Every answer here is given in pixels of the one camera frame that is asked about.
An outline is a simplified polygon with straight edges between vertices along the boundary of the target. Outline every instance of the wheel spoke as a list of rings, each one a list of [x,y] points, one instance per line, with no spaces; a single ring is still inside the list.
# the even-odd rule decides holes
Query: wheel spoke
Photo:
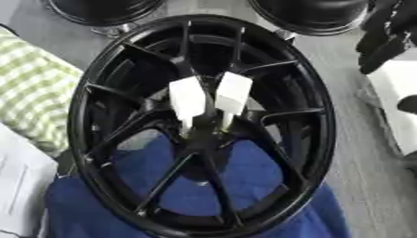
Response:
[[[107,94],[117,99],[121,99],[134,108],[140,108],[144,101],[144,99],[142,98],[135,99],[134,97],[132,97],[131,95],[129,95],[128,93],[124,91],[111,88],[108,86],[99,86],[99,85],[89,83],[89,84],[86,84],[86,89],[90,91],[91,93],[98,92],[102,94]]]
[[[212,186],[213,190],[216,192],[217,198],[222,208],[222,219],[226,226],[230,227],[241,227],[243,226],[242,221],[237,214],[237,211],[234,209],[232,201],[227,194],[226,189],[222,184],[222,179],[219,175],[219,172],[214,165],[211,157],[208,152],[201,154],[208,182]]]
[[[150,112],[140,113],[128,119],[123,125],[116,129],[111,135],[107,136],[101,143],[93,147],[86,157],[94,158],[97,152],[104,151],[108,148],[116,147],[124,139],[127,139],[136,133],[148,129],[146,126],[158,119],[174,118],[175,114],[172,110],[155,109]]]
[[[162,122],[156,123],[154,126],[150,126],[149,129],[155,129],[159,131],[165,137],[167,137],[172,144],[178,145],[184,142],[184,138],[180,136],[180,125],[177,122],[168,123],[170,124],[170,126],[166,126]]]
[[[261,64],[256,66],[248,67],[247,69],[241,70],[238,74],[250,77],[257,74],[267,74],[276,71],[279,68],[287,65],[296,65],[298,64],[297,60],[283,60],[275,63]]]
[[[297,170],[296,166],[285,152],[276,144],[275,140],[262,126],[254,128],[252,141],[263,149],[281,168],[284,175],[284,184],[289,189],[295,189],[306,184],[305,177]]]
[[[190,59],[190,31],[193,23],[189,20],[182,26],[182,42],[180,47],[180,57],[186,60]]]
[[[195,75],[195,70],[191,65],[190,59],[192,26],[193,23],[190,20],[183,24],[180,53],[177,57],[171,59],[171,62],[177,68],[180,78],[186,78]]]
[[[175,164],[165,173],[165,175],[156,183],[151,189],[145,199],[138,205],[135,213],[139,215],[145,215],[149,205],[154,205],[159,202],[162,194],[167,190],[169,186],[176,180],[180,175],[182,169],[193,158],[193,153],[190,150],[185,149],[179,153],[178,158],[175,159]]]
[[[246,28],[241,27],[236,32],[233,56],[229,64],[229,71],[232,73],[239,73],[242,68],[241,55],[243,47],[243,35],[245,33],[245,30]]]
[[[294,111],[276,111],[268,112],[263,110],[249,110],[242,115],[245,120],[252,123],[261,123],[264,126],[269,126],[277,121],[282,120],[294,120],[303,118],[305,116],[320,115],[324,112],[323,108],[305,108]]]
[[[135,45],[133,43],[130,43],[128,41],[123,42],[123,46],[125,48],[131,48],[134,49],[135,52],[138,54],[141,54],[143,59],[149,60],[149,61],[157,61],[159,63],[162,63],[164,65],[173,66],[172,63],[169,61],[169,57],[158,54],[156,52],[153,52],[151,50],[148,50],[147,48]]]

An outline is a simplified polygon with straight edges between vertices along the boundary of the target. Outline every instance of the black wheel rim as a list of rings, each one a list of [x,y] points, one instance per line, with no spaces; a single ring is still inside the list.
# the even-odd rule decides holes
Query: black wheel rim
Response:
[[[219,65],[213,62],[208,68],[204,63],[195,65],[190,52],[210,45],[229,48],[225,51],[227,60],[216,59]],[[138,85],[123,85],[121,79],[129,78],[130,73],[137,75],[134,69],[139,68],[151,69],[152,83],[145,79],[138,81]],[[188,155],[196,151],[190,149],[194,145],[191,139],[184,141],[179,137],[179,124],[164,97],[154,100],[151,95],[166,88],[170,81],[195,74],[208,95],[212,95],[225,71],[253,78],[250,96],[264,110],[246,110],[236,118],[236,126],[229,133],[204,140],[208,144],[205,147],[227,148],[242,138],[251,139],[281,167],[284,185],[258,204],[235,211],[219,180],[219,171],[213,163],[215,155],[209,150],[198,151],[222,213],[217,217],[188,217],[164,210],[155,201],[180,175],[179,168],[190,159]],[[274,91],[282,86],[289,86],[289,90],[280,90],[283,94],[287,92],[289,101],[283,102]],[[129,88],[138,90],[133,95]],[[107,126],[101,126],[98,132],[95,126],[103,116],[94,113],[97,106],[93,105],[102,107],[106,101],[114,100],[121,101],[128,110],[118,111],[117,120],[106,115]],[[264,129],[278,124],[285,138],[285,151]],[[123,139],[149,128],[166,135],[174,148],[178,146],[180,159],[159,186],[147,197],[139,197],[114,172],[110,153]],[[327,89],[293,46],[242,20],[195,15],[148,23],[110,44],[90,65],[75,91],[68,133],[82,179],[107,208],[129,224],[167,237],[247,237],[286,221],[307,204],[329,170],[335,122]],[[306,149],[302,148],[303,138],[311,141]]]
[[[365,19],[368,7],[368,1],[362,1],[362,3],[355,1],[355,3],[351,6],[348,6],[348,1],[344,1],[344,3],[340,4],[340,8],[345,7],[346,11],[350,12],[348,17],[341,15],[341,10],[334,11],[333,6],[329,7],[329,10],[327,11],[327,15],[332,15],[330,19],[326,20],[326,17],[322,16],[323,10],[320,11],[318,9],[310,9],[304,13],[304,15],[308,15],[308,18],[311,18],[309,19],[310,22],[299,23],[299,21],[294,20],[292,16],[298,16],[293,11],[300,11],[302,8],[297,7],[295,9],[291,9],[291,7],[280,7],[280,5],[282,5],[281,2],[286,1],[249,0],[250,5],[259,15],[276,26],[295,33],[317,36],[340,34],[355,29],[362,22],[362,20]],[[300,5],[307,5],[306,2],[308,1],[304,1],[304,3],[300,3]]]
[[[63,18],[82,25],[116,26],[146,17],[166,0],[87,1],[48,0],[52,10]]]

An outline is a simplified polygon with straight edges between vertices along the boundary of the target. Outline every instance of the rim lip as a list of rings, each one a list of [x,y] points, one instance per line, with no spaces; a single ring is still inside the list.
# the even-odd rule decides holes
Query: rim lip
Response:
[[[71,21],[73,23],[77,23],[80,25],[86,25],[86,26],[93,26],[93,27],[110,27],[110,26],[117,26],[122,25],[126,23],[130,23],[135,20],[139,20],[141,18],[144,18],[156,10],[159,9],[163,4],[166,3],[167,0],[154,0],[151,1],[148,6],[141,10],[137,10],[134,13],[128,14],[124,17],[118,17],[118,18],[109,18],[105,20],[86,20],[82,18],[78,18],[72,14],[68,14],[64,12],[62,9],[60,9],[54,0],[47,0],[47,3],[50,5],[51,9],[57,13],[58,15],[62,16],[68,21]]]
[[[292,218],[297,214],[298,211],[300,211],[305,205],[308,204],[308,202],[311,200],[312,196],[314,195],[316,189],[323,183],[324,177],[327,175],[327,172],[330,169],[330,164],[333,157],[335,142],[336,142],[336,122],[335,122],[335,115],[333,106],[330,100],[329,92],[324,85],[323,81],[317,74],[316,70],[313,68],[313,66],[310,64],[310,62],[305,58],[305,56],[299,52],[294,46],[285,43],[287,46],[287,51],[295,56],[298,60],[301,60],[301,64],[303,65],[303,69],[309,73],[312,78],[316,79],[314,81],[315,86],[318,86],[318,89],[321,91],[319,92],[322,102],[323,102],[323,108],[327,112],[326,120],[324,120],[325,125],[327,127],[327,131],[325,132],[325,141],[323,141],[323,144],[328,145],[324,150],[321,150],[321,152],[318,152],[317,156],[322,160],[322,164],[320,167],[316,168],[316,172],[319,174],[319,176],[315,176],[314,178],[310,178],[311,185],[305,188],[305,190],[300,194],[298,199],[292,201],[289,206],[286,207],[286,209],[283,209],[282,214],[280,216],[273,216],[268,219],[264,219],[262,222],[260,222],[258,225],[254,226],[245,226],[242,229],[239,229],[237,231],[233,231],[232,233],[230,231],[221,231],[221,232],[192,232],[192,231],[177,231],[175,229],[172,229],[170,227],[166,227],[163,225],[160,225],[156,222],[153,222],[149,220],[148,218],[143,218],[140,216],[134,216],[130,211],[127,211],[123,206],[116,205],[114,203],[114,200],[104,194],[102,190],[100,189],[99,182],[94,178],[94,176],[91,176],[90,171],[87,166],[85,166],[85,158],[84,154],[81,151],[82,143],[80,142],[80,139],[82,137],[79,137],[78,135],[78,126],[77,121],[79,118],[82,118],[84,114],[82,114],[80,110],[78,110],[82,104],[82,100],[84,97],[84,94],[82,93],[84,90],[84,84],[92,77],[91,75],[95,75],[96,71],[99,71],[101,69],[101,63],[108,60],[108,57],[114,53],[115,50],[119,47],[119,45],[126,41],[127,39],[131,39],[135,37],[135,35],[151,32],[152,28],[155,27],[157,24],[163,24],[164,22],[170,22],[171,20],[202,20],[202,19],[208,19],[208,20],[226,20],[234,23],[239,23],[242,25],[249,26],[251,28],[259,28],[262,31],[265,31],[266,33],[271,34],[272,37],[276,38],[276,40],[285,42],[284,40],[280,39],[273,33],[267,31],[266,29],[255,25],[253,23],[243,21],[243,20],[237,20],[225,16],[218,16],[218,15],[185,15],[185,16],[174,16],[165,18],[162,20],[156,20],[149,23],[146,23],[142,25],[141,27],[132,30],[131,32],[125,34],[124,36],[120,37],[119,39],[113,41],[109,46],[107,46],[100,55],[90,64],[88,69],[86,70],[85,74],[83,75],[82,79],[80,80],[80,83],[77,87],[77,89],[74,92],[74,97],[72,99],[72,103],[70,106],[69,111],[69,119],[68,119],[68,137],[70,141],[70,147],[74,155],[75,164],[78,167],[78,170],[80,172],[80,176],[82,180],[87,184],[87,186],[90,188],[90,190],[93,192],[93,194],[101,201],[103,205],[105,205],[108,209],[111,210],[116,216],[123,219],[128,224],[132,225],[133,227],[142,230],[143,232],[146,232],[151,235],[164,235],[167,237],[211,237],[211,238],[233,238],[233,237],[245,237],[252,235],[257,232],[265,231],[272,226],[275,226],[278,222],[284,222],[287,221],[289,218]]]
[[[248,1],[250,5],[252,6],[252,8],[256,11],[256,13],[258,13],[261,17],[273,23],[274,25],[281,27],[284,30],[288,30],[291,32],[304,34],[304,35],[311,35],[311,36],[330,36],[330,35],[336,35],[336,34],[349,32],[357,28],[368,14],[368,5],[367,5],[364,8],[364,10],[359,14],[359,16],[356,19],[350,21],[349,23],[338,26],[338,27],[320,29],[318,27],[314,28],[310,26],[298,26],[298,25],[291,24],[285,20],[278,18],[277,16],[274,16],[269,11],[265,10],[263,7],[261,7],[258,0],[248,0]]]

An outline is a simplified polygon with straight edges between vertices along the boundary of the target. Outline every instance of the black glove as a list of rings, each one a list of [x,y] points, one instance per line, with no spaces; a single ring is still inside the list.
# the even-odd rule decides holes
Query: black glove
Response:
[[[399,0],[376,8],[364,23],[363,30],[366,33],[356,50],[360,53],[360,71],[368,74],[417,45],[417,1]]]

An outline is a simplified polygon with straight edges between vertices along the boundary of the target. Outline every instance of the black rim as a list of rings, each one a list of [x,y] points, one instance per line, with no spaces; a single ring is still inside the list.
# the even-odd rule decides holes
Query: black rim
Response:
[[[255,9],[255,11],[261,15],[261,17],[265,18],[266,20],[272,22],[276,26],[281,27],[282,29],[292,31],[295,33],[305,34],[305,35],[315,35],[315,36],[327,36],[327,35],[334,35],[340,33],[349,32],[352,29],[355,29],[360,25],[362,20],[365,18],[366,13],[368,10],[365,8],[362,14],[355,20],[345,23],[339,23],[333,26],[326,24],[326,25],[316,25],[316,27],[312,26],[300,26],[294,25],[285,20],[280,19],[278,16],[273,15],[267,9],[262,7],[259,3],[259,0],[249,0],[250,5]]]
[[[207,47],[217,47],[224,60],[213,56],[217,63],[207,67],[203,50]],[[250,96],[263,109],[246,109],[228,133],[217,131],[216,113],[208,112],[198,119],[199,124],[212,126],[196,129],[189,139],[181,138],[164,93],[159,99],[153,95],[164,92],[170,81],[198,75],[212,96],[225,71],[251,77]],[[152,81],[143,78],[124,85],[121,80],[147,73]],[[103,107],[113,107],[109,111],[117,116],[105,114],[103,120],[97,112]],[[266,126],[279,128],[285,150]],[[110,153],[123,140],[150,128],[169,138],[177,159],[160,183],[140,197],[114,172]],[[322,183],[335,143],[330,97],[307,59],[259,26],[210,15],[151,22],[110,44],[75,91],[68,129],[76,165],[99,200],[138,229],[167,237],[247,237],[287,220]],[[218,154],[213,151],[222,150],[227,157],[230,146],[241,139],[252,140],[271,156],[283,170],[284,183],[258,204],[236,211],[222,186],[215,162]],[[309,141],[306,147],[304,139]],[[201,143],[204,148],[196,146]],[[189,217],[158,206],[160,195],[196,154],[218,196],[219,216]]]
[[[48,4],[57,14],[63,18],[81,25],[107,27],[122,25],[125,23],[133,22],[135,20],[146,17],[147,15],[156,11],[161,7],[166,0],[151,0],[143,1],[144,4],[134,6],[131,9],[127,9],[127,12],[114,17],[106,18],[92,18],[91,16],[77,16],[75,14],[68,13],[65,9],[61,8],[57,0],[48,0]]]

